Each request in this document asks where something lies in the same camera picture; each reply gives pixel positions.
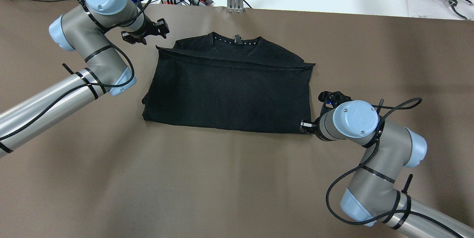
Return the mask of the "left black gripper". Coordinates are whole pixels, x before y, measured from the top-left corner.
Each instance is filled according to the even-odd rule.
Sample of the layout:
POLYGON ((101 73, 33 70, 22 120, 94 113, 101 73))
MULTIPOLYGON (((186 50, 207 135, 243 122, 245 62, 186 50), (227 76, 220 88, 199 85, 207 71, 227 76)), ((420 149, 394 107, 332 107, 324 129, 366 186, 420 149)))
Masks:
POLYGON ((154 22, 149 18, 145 18, 139 29, 131 33, 121 31, 121 36, 123 41, 129 44, 141 43, 146 45, 147 41, 145 37, 148 35, 161 36, 163 39, 167 39, 169 32, 170 30, 165 19, 159 19, 157 22, 154 22))

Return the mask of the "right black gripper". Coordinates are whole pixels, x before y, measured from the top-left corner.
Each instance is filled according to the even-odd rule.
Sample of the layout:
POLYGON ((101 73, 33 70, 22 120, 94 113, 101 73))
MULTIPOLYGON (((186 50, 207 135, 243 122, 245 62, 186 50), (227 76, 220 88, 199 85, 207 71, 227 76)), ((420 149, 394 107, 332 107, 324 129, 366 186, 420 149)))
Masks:
POLYGON ((306 135, 316 135, 317 137, 321 137, 320 118, 317 118, 314 122, 301 119, 299 130, 301 133, 306 135))

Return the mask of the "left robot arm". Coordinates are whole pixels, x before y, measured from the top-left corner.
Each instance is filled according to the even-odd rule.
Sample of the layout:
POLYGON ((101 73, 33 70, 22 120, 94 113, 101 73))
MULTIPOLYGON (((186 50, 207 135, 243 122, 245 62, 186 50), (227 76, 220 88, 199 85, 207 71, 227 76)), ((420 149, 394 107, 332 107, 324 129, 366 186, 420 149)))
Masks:
POLYGON ((116 27, 131 44, 170 32, 164 19, 152 21, 132 0, 83 0, 61 15, 49 26, 50 36, 87 65, 76 72, 64 66, 68 77, 1 114, 1 157, 102 95, 117 96, 136 84, 130 59, 105 36, 116 27))

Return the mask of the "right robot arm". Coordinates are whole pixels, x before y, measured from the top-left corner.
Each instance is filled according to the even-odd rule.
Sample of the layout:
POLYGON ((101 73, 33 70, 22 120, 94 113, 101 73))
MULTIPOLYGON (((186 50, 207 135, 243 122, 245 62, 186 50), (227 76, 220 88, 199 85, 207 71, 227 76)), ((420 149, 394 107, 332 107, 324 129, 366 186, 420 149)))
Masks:
POLYGON ((314 121, 302 120, 300 129, 323 141, 350 140, 366 149, 360 163, 335 180, 352 174, 340 207, 351 221, 347 224, 373 226, 380 222, 412 238, 472 238, 473 228, 425 204, 407 193, 408 177, 402 191, 394 183, 404 167, 417 166, 424 159, 427 143, 423 137, 380 116, 378 109, 363 100, 327 99, 314 121))

